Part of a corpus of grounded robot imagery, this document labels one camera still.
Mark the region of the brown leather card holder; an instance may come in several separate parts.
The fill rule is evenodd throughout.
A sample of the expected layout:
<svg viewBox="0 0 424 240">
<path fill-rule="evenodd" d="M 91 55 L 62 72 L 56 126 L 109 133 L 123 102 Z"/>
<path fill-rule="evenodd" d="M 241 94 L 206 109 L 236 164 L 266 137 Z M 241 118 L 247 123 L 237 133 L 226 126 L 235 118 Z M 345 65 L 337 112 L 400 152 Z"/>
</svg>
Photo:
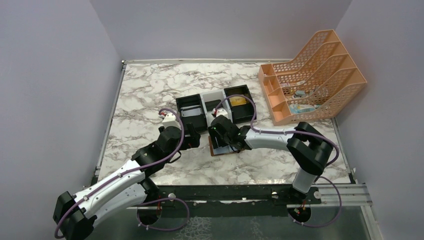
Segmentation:
<svg viewBox="0 0 424 240">
<path fill-rule="evenodd" d="M 208 137 L 208 142 L 209 142 L 210 155 L 212 157 L 218 157 L 218 156 L 223 156 L 223 155 L 240 153 L 240 150 L 235 150 L 235 149 L 231 148 L 230 145 L 227 145 L 227 146 L 224 146 L 224 147 L 213 148 L 213 141 L 212 141 L 210 136 Z"/>
</svg>

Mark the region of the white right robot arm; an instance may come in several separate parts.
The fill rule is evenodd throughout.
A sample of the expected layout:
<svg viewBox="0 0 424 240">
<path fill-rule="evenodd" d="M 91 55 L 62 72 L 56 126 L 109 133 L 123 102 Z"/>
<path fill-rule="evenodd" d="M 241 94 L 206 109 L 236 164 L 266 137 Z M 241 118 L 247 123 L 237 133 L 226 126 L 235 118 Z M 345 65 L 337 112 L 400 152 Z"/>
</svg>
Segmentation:
<svg viewBox="0 0 424 240">
<path fill-rule="evenodd" d="M 235 150 L 274 149 L 292 154 L 300 169 L 291 188 L 299 194 L 307 194 L 328 165 L 332 151 L 339 150 L 334 142 L 324 137 L 307 122 L 299 122 L 289 129 L 237 127 L 224 116 L 216 117 L 208 127 L 209 136 Z"/>
</svg>

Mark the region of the black and white card tray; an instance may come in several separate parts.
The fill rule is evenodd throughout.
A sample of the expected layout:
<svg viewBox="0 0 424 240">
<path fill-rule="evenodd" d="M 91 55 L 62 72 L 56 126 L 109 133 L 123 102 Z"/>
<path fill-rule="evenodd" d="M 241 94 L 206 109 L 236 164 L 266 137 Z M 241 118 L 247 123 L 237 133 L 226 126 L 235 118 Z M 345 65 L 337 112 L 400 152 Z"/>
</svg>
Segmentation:
<svg viewBox="0 0 424 240">
<path fill-rule="evenodd" d="M 254 108 L 244 97 L 252 99 L 252 96 L 247 85 L 239 85 L 176 98 L 177 112 L 184 129 L 187 130 L 188 124 L 192 124 L 198 133 L 207 131 L 214 119 L 215 107 L 228 96 L 230 98 L 219 107 L 227 112 L 231 122 L 234 124 L 249 122 L 253 117 Z"/>
</svg>

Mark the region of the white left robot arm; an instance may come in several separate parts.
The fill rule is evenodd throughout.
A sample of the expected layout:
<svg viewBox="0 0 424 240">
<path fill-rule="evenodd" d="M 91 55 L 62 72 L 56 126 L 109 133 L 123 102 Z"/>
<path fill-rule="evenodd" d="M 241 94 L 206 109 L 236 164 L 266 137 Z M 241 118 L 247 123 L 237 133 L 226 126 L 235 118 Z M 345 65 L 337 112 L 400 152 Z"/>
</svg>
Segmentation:
<svg viewBox="0 0 424 240">
<path fill-rule="evenodd" d="M 162 202 L 176 199 L 161 194 L 150 176 L 172 163 L 175 154 L 199 147 L 201 135 L 192 124 L 182 128 L 162 126 L 159 132 L 157 140 L 139 148 L 108 177 L 77 193 L 66 191 L 57 198 L 53 213 L 56 239 L 84 240 L 99 223 L 119 210 L 152 205 L 160 212 Z"/>
</svg>

